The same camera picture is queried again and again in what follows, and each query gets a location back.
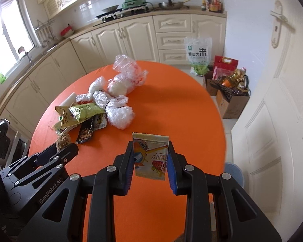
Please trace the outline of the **colourful snack sachet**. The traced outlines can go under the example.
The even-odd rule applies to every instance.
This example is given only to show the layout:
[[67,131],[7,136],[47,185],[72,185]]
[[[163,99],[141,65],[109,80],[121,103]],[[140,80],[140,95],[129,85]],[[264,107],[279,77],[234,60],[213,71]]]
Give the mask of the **colourful snack sachet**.
[[132,133],[135,175],[165,181],[169,137],[146,133]]

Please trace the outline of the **light green snack bag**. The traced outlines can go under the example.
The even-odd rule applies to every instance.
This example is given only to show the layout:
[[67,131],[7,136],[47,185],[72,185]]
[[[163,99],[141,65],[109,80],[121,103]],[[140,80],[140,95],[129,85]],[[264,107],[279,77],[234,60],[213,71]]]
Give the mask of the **light green snack bag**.
[[98,114],[104,114],[103,108],[100,108],[95,103],[86,103],[71,106],[68,108],[72,117],[74,117],[78,122],[84,121]]

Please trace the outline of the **blue trash bin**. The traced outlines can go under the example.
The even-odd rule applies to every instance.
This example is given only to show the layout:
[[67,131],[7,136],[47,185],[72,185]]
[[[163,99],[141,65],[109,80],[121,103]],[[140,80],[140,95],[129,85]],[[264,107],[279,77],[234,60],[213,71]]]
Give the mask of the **blue trash bin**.
[[244,188],[245,178],[242,170],[236,164],[226,162],[224,165],[224,172],[229,173],[237,181],[237,183]]

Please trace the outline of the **kitchen window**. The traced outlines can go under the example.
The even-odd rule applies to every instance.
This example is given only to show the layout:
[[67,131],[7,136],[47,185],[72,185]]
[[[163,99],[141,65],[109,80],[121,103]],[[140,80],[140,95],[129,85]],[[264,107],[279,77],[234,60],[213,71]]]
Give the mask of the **kitchen window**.
[[24,54],[18,54],[23,46],[27,52],[35,48],[22,12],[19,0],[6,0],[0,3],[0,83],[3,83],[19,59]]

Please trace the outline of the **yellow snack wrapper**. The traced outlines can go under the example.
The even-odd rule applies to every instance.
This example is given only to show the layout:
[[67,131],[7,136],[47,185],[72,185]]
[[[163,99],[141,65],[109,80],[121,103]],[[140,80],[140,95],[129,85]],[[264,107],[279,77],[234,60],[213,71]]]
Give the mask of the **yellow snack wrapper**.
[[68,133],[78,126],[67,106],[56,106],[55,111],[59,114],[59,121],[54,125],[54,130],[57,135]]

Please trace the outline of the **orange round tablecloth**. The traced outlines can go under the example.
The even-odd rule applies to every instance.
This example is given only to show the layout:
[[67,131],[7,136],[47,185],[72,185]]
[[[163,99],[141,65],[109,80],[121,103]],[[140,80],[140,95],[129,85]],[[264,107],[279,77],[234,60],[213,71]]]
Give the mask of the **orange round tablecloth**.
[[[132,133],[168,136],[175,151],[203,172],[218,175],[225,163],[225,132],[208,92],[191,76],[168,65],[139,61],[148,71],[144,85],[128,95],[135,118],[126,129],[107,125],[79,146],[66,166],[87,176],[125,152]],[[134,176],[124,197],[114,198],[117,241],[174,241],[184,232],[186,198],[176,196],[167,180]]]

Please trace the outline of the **brown cardboard box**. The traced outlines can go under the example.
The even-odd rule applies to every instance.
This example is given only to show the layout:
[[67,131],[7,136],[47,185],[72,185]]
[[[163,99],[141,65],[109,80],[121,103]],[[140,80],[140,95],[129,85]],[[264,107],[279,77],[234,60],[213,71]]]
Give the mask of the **brown cardboard box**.
[[249,89],[242,86],[229,88],[217,80],[206,80],[206,90],[215,96],[219,114],[223,119],[238,119],[250,99]]

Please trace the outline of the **white panel door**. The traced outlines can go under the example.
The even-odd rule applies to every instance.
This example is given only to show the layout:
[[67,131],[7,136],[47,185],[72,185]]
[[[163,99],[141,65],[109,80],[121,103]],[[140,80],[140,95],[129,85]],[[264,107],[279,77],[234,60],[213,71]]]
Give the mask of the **white panel door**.
[[287,21],[232,140],[246,191],[287,241],[303,222],[303,7],[277,4]]

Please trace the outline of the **cooking oil bottle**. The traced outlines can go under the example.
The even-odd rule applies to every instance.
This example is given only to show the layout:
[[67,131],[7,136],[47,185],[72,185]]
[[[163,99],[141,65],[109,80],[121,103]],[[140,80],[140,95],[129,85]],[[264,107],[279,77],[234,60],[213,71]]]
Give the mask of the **cooking oil bottle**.
[[226,76],[221,82],[222,86],[226,88],[236,88],[241,82],[245,82],[246,79],[246,69],[235,69],[232,74]]

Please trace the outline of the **sink faucet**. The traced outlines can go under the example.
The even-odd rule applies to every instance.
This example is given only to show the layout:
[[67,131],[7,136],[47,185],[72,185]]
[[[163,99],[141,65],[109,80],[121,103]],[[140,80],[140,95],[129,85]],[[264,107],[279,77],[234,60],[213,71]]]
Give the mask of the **sink faucet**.
[[29,52],[27,52],[25,50],[25,48],[23,46],[20,46],[19,49],[18,49],[18,54],[20,55],[21,53],[23,53],[24,55],[21,56],[21,58],[18,60],[19,62],[21,62],[24,58],[27,58],[28,59],[28,62],[30,64],[33,63],[33,59],[32,59],[32,56],[29,54]]

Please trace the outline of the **red gift box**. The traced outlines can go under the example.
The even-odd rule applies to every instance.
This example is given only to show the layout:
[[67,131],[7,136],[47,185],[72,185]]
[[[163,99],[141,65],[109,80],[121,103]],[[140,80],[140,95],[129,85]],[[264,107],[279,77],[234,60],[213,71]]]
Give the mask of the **red gift box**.
[[215,56],[213,65],[213,80],[218,80],[221,76],[227,76],[237,68],[239,61],[224,56]]

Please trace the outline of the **white rice bag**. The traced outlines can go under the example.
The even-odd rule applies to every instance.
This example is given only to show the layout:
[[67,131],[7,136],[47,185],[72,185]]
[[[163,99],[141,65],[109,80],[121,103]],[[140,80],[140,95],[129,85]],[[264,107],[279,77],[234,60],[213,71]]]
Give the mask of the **white rice bag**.
[[185,38],[185,50],[188,62],[196,75],[205,75],[211,63],[212,38]]

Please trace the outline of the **green electric cooker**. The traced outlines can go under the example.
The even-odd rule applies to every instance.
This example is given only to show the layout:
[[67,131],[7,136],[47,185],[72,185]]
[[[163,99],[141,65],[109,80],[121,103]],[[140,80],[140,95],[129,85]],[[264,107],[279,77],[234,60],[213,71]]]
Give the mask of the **green electric cooker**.
[[147,4],[146,0],[125,0],[122,3],[122,9],[128,10],[128,9],[132,9],[132,8],[146,6],[146,4]]

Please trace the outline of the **steel wok pan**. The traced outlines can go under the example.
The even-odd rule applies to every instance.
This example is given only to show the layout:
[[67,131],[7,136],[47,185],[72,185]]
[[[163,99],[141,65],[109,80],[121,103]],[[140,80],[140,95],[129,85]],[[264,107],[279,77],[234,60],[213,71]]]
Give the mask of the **steel wok pan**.
[[191,0],[174,2],[173,0],[167,0],[167,2],[159,3],[158,6],[161,10],[178,10],[186,6],[186,3],[190,1]]

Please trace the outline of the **condiment bottles group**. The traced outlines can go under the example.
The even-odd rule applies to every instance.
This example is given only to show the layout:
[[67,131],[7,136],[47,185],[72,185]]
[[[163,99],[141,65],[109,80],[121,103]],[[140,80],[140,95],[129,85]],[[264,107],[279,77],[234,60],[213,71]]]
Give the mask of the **condiment bottles group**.
[[201,0],[201,10],[210,11],[214,13],[222,13],[222,0]]

